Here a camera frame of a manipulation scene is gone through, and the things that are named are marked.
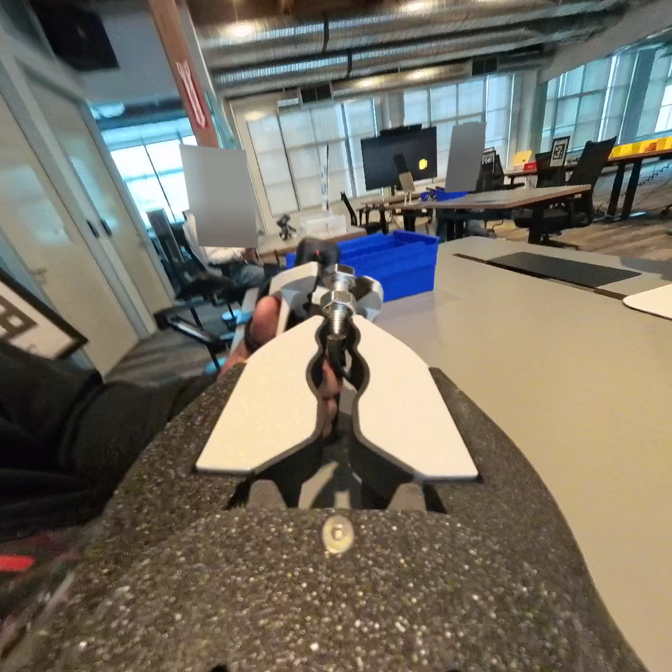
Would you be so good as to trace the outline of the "row of yellow bins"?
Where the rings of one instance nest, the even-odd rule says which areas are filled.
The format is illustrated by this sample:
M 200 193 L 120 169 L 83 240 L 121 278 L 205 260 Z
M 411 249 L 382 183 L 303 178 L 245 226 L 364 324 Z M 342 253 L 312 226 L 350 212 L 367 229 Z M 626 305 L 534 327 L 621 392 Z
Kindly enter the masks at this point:
M 615 146 L 609 155 L 609 161 L 621 161 L 628 157 L 652 157 L 671 152 L 671 136 L 646 139 Z

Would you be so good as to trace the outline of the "clear plastic box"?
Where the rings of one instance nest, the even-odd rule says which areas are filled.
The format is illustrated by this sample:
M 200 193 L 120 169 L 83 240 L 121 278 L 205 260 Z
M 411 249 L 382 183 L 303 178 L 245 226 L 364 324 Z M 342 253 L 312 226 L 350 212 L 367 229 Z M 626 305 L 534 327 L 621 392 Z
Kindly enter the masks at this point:
M 331 211 L 302 216 L 299 219 L 301 231 L 309 237 L 334 237 L 348 231 L 348 223 L 342 214 Z

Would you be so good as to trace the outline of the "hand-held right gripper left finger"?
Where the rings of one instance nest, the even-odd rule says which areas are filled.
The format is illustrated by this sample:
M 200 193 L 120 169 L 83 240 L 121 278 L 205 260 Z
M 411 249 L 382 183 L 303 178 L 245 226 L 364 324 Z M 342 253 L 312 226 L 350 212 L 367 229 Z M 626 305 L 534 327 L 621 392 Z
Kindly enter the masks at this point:
M 312 316 L 257 350 L 224 407 L 195 469 L 261 473 L 321 432 L 312 368 L 323 352 L 323 317 Z

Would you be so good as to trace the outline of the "steel bolt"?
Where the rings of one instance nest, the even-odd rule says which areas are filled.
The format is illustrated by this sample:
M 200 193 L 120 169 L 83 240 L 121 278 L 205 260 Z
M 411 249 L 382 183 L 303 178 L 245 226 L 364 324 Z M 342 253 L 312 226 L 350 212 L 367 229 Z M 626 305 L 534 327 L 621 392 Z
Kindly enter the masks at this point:
M 344 264 L 333 264 L 325 269 L 324 287 L 327 291 L 345 290 L 353 293 L 355 278 L 352 267 Z M 352 316 L 346 318 L 344 315 L 324 315 L 329 324 L 329 334 L 335 337 L 344 337 Z

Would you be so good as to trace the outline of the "black table mat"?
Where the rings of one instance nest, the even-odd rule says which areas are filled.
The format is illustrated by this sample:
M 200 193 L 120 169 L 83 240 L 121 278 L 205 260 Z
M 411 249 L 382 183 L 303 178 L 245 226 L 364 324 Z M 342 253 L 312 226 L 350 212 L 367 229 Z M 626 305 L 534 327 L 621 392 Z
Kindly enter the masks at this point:
M 628 269 L 526 252 L 495 257 L 487 263 L 504 270 L 590 289 L 638 278 L 641 275 Z

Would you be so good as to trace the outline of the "black-legged desk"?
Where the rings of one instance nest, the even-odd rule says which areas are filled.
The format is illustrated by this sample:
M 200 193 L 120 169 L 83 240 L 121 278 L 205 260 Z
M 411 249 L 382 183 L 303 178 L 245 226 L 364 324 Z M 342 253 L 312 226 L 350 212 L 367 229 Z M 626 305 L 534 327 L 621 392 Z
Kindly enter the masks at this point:
M 610 158 L 607 166 L 615 166 L 616 173 L 603 220 L 607 223 L 615 223 L 650 216 L 652 213 L 650 209 L 634 206 L 642 165 L 651 159 L 670 158 L 670 148 Z

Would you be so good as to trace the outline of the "white table mat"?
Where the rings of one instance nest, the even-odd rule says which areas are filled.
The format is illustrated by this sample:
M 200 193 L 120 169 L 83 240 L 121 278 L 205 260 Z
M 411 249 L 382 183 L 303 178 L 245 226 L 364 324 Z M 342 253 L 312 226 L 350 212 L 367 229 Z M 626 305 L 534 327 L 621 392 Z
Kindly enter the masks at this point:
M 671 320 L 671 284 L 640 292 L 622 299 L 622 303 L 635 311 Z

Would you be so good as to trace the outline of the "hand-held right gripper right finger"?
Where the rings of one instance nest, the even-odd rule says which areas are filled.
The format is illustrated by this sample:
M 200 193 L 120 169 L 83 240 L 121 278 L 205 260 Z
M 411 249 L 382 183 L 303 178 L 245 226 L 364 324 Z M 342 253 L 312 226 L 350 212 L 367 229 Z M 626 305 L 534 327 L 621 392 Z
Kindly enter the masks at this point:
M 414 350 L 365 318 L 355 318 L 363 367 L 353 400 L 358 440 L 422 483 L 473 481 L 478 469 L 435 383 Z

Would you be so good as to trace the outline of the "wooden post with red sign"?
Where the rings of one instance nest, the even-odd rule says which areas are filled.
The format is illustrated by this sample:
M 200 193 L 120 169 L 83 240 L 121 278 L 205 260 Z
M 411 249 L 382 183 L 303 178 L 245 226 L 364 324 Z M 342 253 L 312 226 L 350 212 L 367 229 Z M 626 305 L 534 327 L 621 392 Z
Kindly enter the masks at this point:
M 220 147 L 206 97 L 194 73 L 177 2 L 148 1 L 148 5 L 197 145 Z

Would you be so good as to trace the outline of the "silver spiral duct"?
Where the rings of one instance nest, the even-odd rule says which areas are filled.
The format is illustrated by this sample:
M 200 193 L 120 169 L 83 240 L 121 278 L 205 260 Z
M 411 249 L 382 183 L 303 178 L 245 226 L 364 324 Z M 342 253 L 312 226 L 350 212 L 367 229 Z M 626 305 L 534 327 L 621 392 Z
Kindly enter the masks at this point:
M 623 12 L 621 1 L 456 3 L 412 1 L 374 13 L 306 21 L 255 20 L 198 28 L 199 47 L 224 62 L 313 55 L 346 48 L 388 45 L 486 30 L 599 30 Z

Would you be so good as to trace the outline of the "silver duct with vents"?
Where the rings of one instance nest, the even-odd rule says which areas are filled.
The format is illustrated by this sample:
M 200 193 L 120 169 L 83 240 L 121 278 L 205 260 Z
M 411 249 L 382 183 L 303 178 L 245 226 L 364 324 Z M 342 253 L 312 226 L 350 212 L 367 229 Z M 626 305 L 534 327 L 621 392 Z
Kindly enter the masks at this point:
M 548 55 L 541 48 L 524 48 L 496 55 L 499 72 L 526 69 L 545 64 Z M 372 53 L 322 56 L 302 61 L 275 64 L 257 64 L 234 69 L 219 69 L 212 73 L 217 89 L 226 95 L 245 96 L 253 93 L 301 88 L 319 83 L 354 82 L 361 79 L 403 76 L 411 79 L 472 77 L 472 60 L 483 56 L 420 63 L 417 60 L 379 61 Z

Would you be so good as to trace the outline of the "steel hex nut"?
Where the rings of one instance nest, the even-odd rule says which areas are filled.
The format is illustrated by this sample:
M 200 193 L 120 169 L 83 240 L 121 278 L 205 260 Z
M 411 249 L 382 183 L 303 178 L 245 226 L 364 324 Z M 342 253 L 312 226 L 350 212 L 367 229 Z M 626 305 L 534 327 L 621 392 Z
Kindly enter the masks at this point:
M 321 311 L 325 316 L 344 315 L 346 318 L 356 314 L 356 297 L 350 291 L 329 290 L 320 299 Z

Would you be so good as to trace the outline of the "person's left forearm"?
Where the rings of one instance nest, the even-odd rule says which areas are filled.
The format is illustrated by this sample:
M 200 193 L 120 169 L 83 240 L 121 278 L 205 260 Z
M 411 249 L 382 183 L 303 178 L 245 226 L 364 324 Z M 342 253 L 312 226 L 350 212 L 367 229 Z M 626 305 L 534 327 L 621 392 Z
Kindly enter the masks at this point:
M 92 371 L 54 363 L 49 418 L 50 472 L 78 479 L 108 499 L 143 450 L 166 425 L 216 382 L 218 375 L 177 378 L 159 385 L 104 382 Z

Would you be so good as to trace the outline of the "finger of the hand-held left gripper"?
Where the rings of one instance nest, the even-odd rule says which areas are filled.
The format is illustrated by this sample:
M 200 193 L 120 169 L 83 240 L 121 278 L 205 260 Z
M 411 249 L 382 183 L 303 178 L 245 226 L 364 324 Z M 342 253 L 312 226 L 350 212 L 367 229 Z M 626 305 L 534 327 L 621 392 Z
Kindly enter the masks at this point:
M 290 316 L 307 304 L 317 287 L 321 275 L 321 265 L 317 261 L 294 266 L 273 278 L 270 296 L 280 301 L 277 332 L 287 329 Z
M 356 315 L 374 322 L 380 315 L 384 302 L 384 290 L 377 280 L 368 276 L 357 276 L 353 287 Z

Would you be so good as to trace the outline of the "white door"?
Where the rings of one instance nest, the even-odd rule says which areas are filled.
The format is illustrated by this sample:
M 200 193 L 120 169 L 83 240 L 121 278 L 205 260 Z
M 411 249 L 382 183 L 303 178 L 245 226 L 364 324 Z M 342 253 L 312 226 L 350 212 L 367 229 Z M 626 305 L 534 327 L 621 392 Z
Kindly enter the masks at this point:
M 156 333 L 173 292 L 71 73 L 1 50 L 1 246 L 106 374 Z

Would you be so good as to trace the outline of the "black wall screen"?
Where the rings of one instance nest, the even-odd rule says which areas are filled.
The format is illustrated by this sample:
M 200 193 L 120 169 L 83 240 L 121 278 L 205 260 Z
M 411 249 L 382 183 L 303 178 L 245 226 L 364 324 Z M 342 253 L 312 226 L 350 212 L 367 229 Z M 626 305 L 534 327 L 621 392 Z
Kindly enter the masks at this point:
M 30 1 L 54 54 L 75 71 L 119 68 L 100 15 L 78 1 Z

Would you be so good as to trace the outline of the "black monitor screen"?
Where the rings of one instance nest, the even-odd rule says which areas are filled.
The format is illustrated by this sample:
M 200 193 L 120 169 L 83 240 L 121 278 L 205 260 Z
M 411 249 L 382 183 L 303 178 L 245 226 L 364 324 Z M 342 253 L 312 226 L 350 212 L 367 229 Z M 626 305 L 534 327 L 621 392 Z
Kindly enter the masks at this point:
M 436 127 L 409 126 L 389 129 L 360 140 L 366 191 L 399 188 L 399 174 L 409 172 L 414 181 L 438 175 Z

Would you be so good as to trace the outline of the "large blue plastic bin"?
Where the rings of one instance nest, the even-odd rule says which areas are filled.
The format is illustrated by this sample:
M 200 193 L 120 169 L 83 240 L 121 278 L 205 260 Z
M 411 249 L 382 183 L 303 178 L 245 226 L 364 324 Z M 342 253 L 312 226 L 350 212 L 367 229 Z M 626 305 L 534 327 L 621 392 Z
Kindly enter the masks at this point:
M 433 290 L 440 239 L 418 232 L 374 233 L 336 243 L 340 263 L 353 267 L 356 276 L 377 281 L 383 300 Z

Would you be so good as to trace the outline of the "long wooden desk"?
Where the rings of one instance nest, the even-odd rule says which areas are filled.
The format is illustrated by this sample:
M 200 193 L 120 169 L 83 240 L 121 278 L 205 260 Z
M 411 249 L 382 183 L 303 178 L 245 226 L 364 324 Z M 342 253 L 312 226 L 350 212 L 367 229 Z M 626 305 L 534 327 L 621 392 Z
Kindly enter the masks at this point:
M 519 187 L 467 194 L 439 202 L 415 200 L 392 207 L 404 213 L 429 209 L 434 213 L 445 213 L 446 219 L 464 223 L 498 218 L 513 220 L 516 211 L 527 210 L 531 214 L 527 222 L 527 242 L 552 245 L 552 229 L 559 228 L 561 219 L 574 223 L 576 204 L 586 202 L 587 206 L 592 206 L 593 192 L 594 188 L 589 184 Z

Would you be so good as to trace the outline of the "person in black jacket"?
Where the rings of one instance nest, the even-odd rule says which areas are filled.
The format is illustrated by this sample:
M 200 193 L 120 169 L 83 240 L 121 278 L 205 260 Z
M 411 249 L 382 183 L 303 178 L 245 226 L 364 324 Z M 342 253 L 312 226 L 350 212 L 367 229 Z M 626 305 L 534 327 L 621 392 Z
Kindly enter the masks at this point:
M 86 524 L 100 496 L 74 466 L 77 424 L 102 377 L 1 342 L 1 541 Z

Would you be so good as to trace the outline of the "black metal stand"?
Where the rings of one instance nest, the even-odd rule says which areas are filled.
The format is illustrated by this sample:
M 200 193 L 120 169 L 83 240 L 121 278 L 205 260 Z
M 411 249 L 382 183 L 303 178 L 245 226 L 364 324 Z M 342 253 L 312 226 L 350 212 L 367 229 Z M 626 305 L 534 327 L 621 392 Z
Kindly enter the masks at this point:
M 191 304 L 159 310 L 153 314 L 153 318 L 159 331 L 172 330 L 206 348 L 212 360 L 211 364 L 206 365 L 206 373 L 221 370 L 231 350 L 236 321 L 225 321 L 223 332 L 210 331 L 198 316 L 196 307 Z

